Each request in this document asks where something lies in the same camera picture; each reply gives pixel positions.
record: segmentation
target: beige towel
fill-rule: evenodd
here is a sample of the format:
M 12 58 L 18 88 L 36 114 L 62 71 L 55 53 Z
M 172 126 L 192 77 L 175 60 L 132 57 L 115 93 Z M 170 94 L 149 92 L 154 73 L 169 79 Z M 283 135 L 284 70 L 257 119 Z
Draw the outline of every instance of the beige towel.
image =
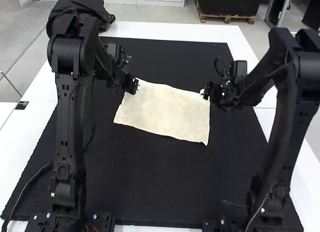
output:
M 210 102 L 195 92 L 139 79 L 135 95 L 125 93 L 113 122 L 157 135 L 208 144 Z

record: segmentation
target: gray floor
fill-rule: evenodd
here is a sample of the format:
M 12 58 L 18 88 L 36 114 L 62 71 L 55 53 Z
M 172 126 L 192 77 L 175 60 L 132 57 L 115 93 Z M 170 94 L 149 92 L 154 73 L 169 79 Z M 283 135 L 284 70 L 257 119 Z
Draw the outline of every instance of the gray floor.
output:
M 48 38 L 44 28 L 53 6 L 54 2 L 33 1 L 27 7 L 21 8 L 17 0 L 0 0 L 0 70 L 6 72 L 21 94 L 25 93 L 47 59 Z M 118 21 L 200 24 L 193 0 L 185 0 L 185 7 L 128 4 L 106 4 L 105 7 L 116 15 Z M 231 20 L 231 25 L 240 26 L 258 59 L 261 59 L 269 48 L 270 28 L 264 22 L 267 8 L 267 3 L 260 5 L 254 25 L 249 25 L 241 19 Z M 291 9 L 285 15 L 283 26 L 291 32 L 297 32 L 305 28 L 301 23 L 302 17 L 301 10 L 291 5 Z M 206 24 L 224 25 L 224 21 L 208 19 Z M 0 102 L 19 100 L 18 93 L 2 79 Z M 319 125 L 320 113 L 311 123 L 306 138 L 320 160 L 320 143 L 317 136 Z

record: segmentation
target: table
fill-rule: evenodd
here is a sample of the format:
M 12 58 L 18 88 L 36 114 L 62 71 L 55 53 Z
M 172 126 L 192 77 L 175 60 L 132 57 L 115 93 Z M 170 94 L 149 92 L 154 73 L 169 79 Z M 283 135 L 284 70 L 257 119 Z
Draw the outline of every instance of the table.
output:
M 258 63 L 253 50 L 238 26 L 206 24 L 169 24 L 149 22 L 116 22 L 101 36 L 176 40 L 193 42 L 228 43 L 234 60 L 247 60 L 251 71 Z M 262 130 L 269 139 L 275 111 L 276 93 L 272 88 L 254 111 Z M 25 110 L 15 110 L 0 131 L 0 211 L 2 211 L 14 190 L 22 171 L 32 155 L 41 134 L 56 105 L 54 74 L 48 62 L 21 99 L 29 101 Z M 304 140 L 291 182 L 291 198 L 306 232 L 319 230 L 320 208 L 320 163 Z M 8 231 L 23 232 L 28 222 L 12 221 Z M 199 229 L 163 228 L 143 226 L 116 226 L 116 232 L 195 232 Z
M 0 130 L 16 106 L 16 102 L 0 102 Z

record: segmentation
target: black mat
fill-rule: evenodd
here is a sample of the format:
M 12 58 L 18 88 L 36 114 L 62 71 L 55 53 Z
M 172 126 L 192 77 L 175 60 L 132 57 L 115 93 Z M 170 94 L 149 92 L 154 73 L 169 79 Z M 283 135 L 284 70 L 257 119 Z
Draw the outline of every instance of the black mat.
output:
M 232 61 L 227 44 L 110 38 L 132 55 L 129 71 L 143 80 L 200 91 L 218 80 L 214 58 Z M 93 105 L 96 134 L 85 155 L 87 209 L 111 211 L 118 224 L 200 228 L 216 218 L 219 199 L 244 205 L 252 176 L 267 142 L 254 110 L 228 114 L 213 105 L 209 144 L 182 141 L 113 123 L 123 93 L 96 81 Z M 55 110 L 2 218 L 8 216 L 25 183 L 54 159 Z M 15 219 L 28 220 L 49 207 L 49 173 L 34 185 Z M 292 208 L 287 221 L 300 225 Z

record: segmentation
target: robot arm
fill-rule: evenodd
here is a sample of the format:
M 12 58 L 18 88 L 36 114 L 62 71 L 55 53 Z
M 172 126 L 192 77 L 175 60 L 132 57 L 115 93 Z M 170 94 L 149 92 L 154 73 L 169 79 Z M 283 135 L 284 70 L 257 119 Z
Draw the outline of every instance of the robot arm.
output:
M 50 178 L 50 213 L 48 227 L 58 232 L 80 232 L 86 226 L 86 168 L 83 149 L 85 104 L 91 103 L 94 78 L 109 87 L 119 87 L 134 95 L 138 80 L 122 71 L 129 61 L 120 45 L 103 45 L 99 39 L 99 19 L 87 16 L 79 21 L 74 14 L 63 14 L 54 22 L 47 47 L 48 61 L 55 73 L 58 97 L 57 145 Z M 108 217 L 107 226 L 101 219 Z M 112 230 L 114 219 L 106 211 L 91 224 L 99 231 Z
M 229 70 L 219 70 L 221 82 L 210 81 L 203 93 L 204 99 L 210 97 L 218 108 L 230 111 L 256 106 L 273 85 L 278 90 L 268 150 L 247 194 L 248 216 L 242 225 L 245 232 L 282 229 L 282 219 L 292 204 L 289 192 L 293 169 L 320 103 L 317 33 L 302 29 L 294 38 L 286 28 L 273 28 L 269 45 L 251 73 L 247 75 L 246 61 L 235 61 Z

